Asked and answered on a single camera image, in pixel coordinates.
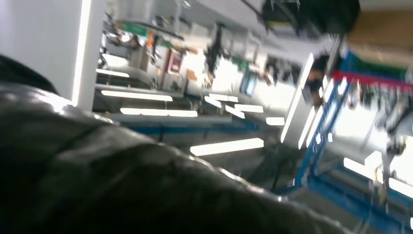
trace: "fluorescent light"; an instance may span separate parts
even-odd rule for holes
[[[310,73],[311,66],[313,66],[314,56],[310,54],[308,57],[307,63],[305,65],[304,70],[302,71],[301,78],[300,78],[300,87],[304,89],[305,83],[307,82],[308,74]],[[285,122],[285,126],[281,132],[281,143],[284,142],[285,136],[287,135],[288,128],[290,127],[291,121],[293,119],[294,113],[297,109],[298,102],[300,101],[301,91],[297,88],[296,94],[294,95],[293,102],[291,104],[290,111],[287,115],[287,121]]]
[[[156,94],[139,94],[139,93],[129,93],[120,91],[110,91],[102,90],[102,94],[111,97],[122,97],[122,98],[137,98],[146,100],[156,100],[156,101],[173,101],[171,96],[166,95],[156,95]]]
[[[325,89],[327,87],[327,84],[328,84],[327,76],[324,76],[324,78],[323,78],[323,89]]]
[[[349,158],[344,158],[343,165],[345,168],[352,170],[353,172],[360,174],[371,180],[375,179],[374,170],[367,170],[367,168],[356,161]]]
[[[225,106],[225,110],[230,112],[231,114],[239,117],[239,118],[245,118],[245,114],[239,110],[235,110],[234,108],[230,106]]]
[[[120,108],[120,112],[126,115],[144,115],[144,116],[171,116],[171,117],[197,117],[198,116],[198,113],[196,111],[181,111],[181,110]]]
[[[328,82],[328,86],[327,86],[327,88],[325,89],[325,92],[324,92],[324,101],[325,102],[328,102],[328,100],[330,99],[331,93],[333,92],[333,88],[334,88],[334,81],[333,81],[333,79],[331,79],[330,82]]]
[[[333,134],[332,133],[329,133],[327,138],[328,138],[328,142],[333,142]]]
[[[320,133],[317,134],[317,136],[316,136],[316,142],[317,142],[317,145],[321,143],[321,134]]]
[[[235,104],[235,109],[244,112],[264,113],[262,106]]]
[[[366,166],[364,166],[364,165],[362,165],[358,162],[355,162],[355,161],[353,161],[349,158],[344,159],[343,165],[344,165],[345,168],[347,168],[347,169],[349,169],[349,170],[351,170],[355,173],[358,173],[358,174],[360,174],[360,175],[362,175],[366,178],[369,178],[371,180],[374,180],[375,177],[376,177],[375,176],[375,170],[371,170],[368,167],[366,167]],[[377,179],[380,183],[383,183],[382,174],[380,173],[380,175],[381,176],[379,176],[379,175],[377,176]],[[398,181],[396,179],[393,179],[393,178],[389,179],[389,185],[390,185],[391,189],[393,189],[393,190],[395,190],[395,191],[397,191],[397,192],[399,192],[399,193],[401,193],[405,196],[413,198],[413,187],[411,185],[405,184],[405,183],[403,183],[401,181]]]
[[[285,124],[284,117],[268,117],[265,121],[271,126],[283,126]]]
[[[322,87],[320,87],[320,89],[319,89],[319,96],[320,96],[320,98],[322,98],[322,95],[323,95]]]
[[[111,75],[111,76],[129,78],[129,74],[123,73],[123,72],[115,72],[115,71],[109,71],[109,70],[103,70],[103,69],[96,69],[96,72],[101,73],[101,74]]]
[[[234,97],[234,96],[228,96],[228,101],[238,102],[238,98],[237,98],[237,97]]]
[[[80,83],[82,81],[83,61],[85,58],[86,39],[88,34],[89,16],[92,0],[82,0],[80,10],[79,37],[77,38],[77,51],[75,62],[75,77],[73,78],[72,104],[77,106],[79,103]]]
[[[129,64],[129,61],[126,58],[109,54],[102,54],[102,56],[109,67],[126,67]]]
[[[227,96],[221,94],[209,94],[209,97],[218,100],[218,101],[231,101],[231,102],[238,102],[238,98],[234,96]]]
[[[323,109],[319,108],[319,111],[317,112],[316,117],[314,118],[313,126],[311,127],[311,130],[310,130],[310,134],[308,135],[308,138],[307,138],[307,143],[306,143],[307,147],[310,145],[311,140],[313,139],[313,136],[316,133],[316,129],[320,123],[322,114],[323,114]]]
[[[208,102],[209,104],[211,104],[211,105],[214,105],[214,106],[216,106],[216,107],[218,107],[218,108],[222,108],[222,104],[221,104],[219,101],[217,101],[217,100],[215,100],[215,99],[213,99],[213,98],[211,98],[211,97],[205,96],[205,97],[204,97],[204,100],[205,100],[206,102]]]
[[[304,139],[307,136],[308,130],[310,130],[311,123],[316,115],[316,110],[314,106],[311,108],[310,114],[307,117],[307,121],[305,122],[304,129],[301,132],[300,139],[298,140],[298,149],[301,149],[302,144],[304,143]]]
[[[381,152],[374,151],[364,160],[364,165],[371,170],[375,170],[382,162]]]
[[[222,154],[240,150],[250,150],[264,147],[264,141],[259,138],[236,140],[208,145],[192,146],[191,153],[195,156]]]
[[[338,86],[338,94],[343,95],[346,87],[347,87],[347,77],[344,77],[340,85]]]
[[[308,56],[307,63],[305,64],[304,70],[303,70],[302,75],[301,75],[301,79],[300,79],[301,89],[304,89],[304,87],[305,87],[305,84],[306,84],[307,78],[308,78],[308,74],[310,74],[311,67],[313,66],[313,62],[314,62],[314,56],[313,56],[313,54],[310,54]]]

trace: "cardboard box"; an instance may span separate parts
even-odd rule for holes
[[[413,65],[413,10],[361,12],[348,36],[360,59],[397,67]]]

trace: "blue shelf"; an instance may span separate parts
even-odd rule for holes
[[[353,55],[346,57],[341,65],[342,72],[353,72],[349,69],[349,67],[351,67],[352,59],[354,59]],[[344,93],[339,96],[338,84],[334,84],[332,94],[323,107],[323,115],[295,178],[294,187],[289,188],[285,192],[288,193],[305,186],[346,209],[349,213],[359,219],[369,220],[372,227],[383,233],[413,233],[413,230],[410,227],[409,214],[388,214],[382,207],[375,205],[370,197],[366,197],[366,195],[362,193],[357,193],[354,188],[350,188],[342,182],[335,181],[331,176],[326,176],[330,171],[321,174],[315,173],[328,142],[328,133],[331,133],[334,128],[337,117],[345,103],[350,86],[350,84],[347,85]],[[330,122],[326,123],[328,116],[332,116],[332,118]],[[317,144],[316,136],[318,134],[321,135],[321,142]],[[348,171],[342,164],[331,170],[339,170],[342,173],[347,173],[365,183],[366,187],[369,185],[368,178],[364,178],[361,175]],[[389,190],[388,196],[389,199],[393,202],[395,201],[398,206],[413,207],[413,200],[399,192]]]

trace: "wall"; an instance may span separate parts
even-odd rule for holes
[[[39,72],[64,98],[91,110],[104,5],[100,0],[0,0],[0,53]]]

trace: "leather sleeve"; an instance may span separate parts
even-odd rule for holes
[[[29,86],[0,83],[0,131],[5,233],[349,233]]]

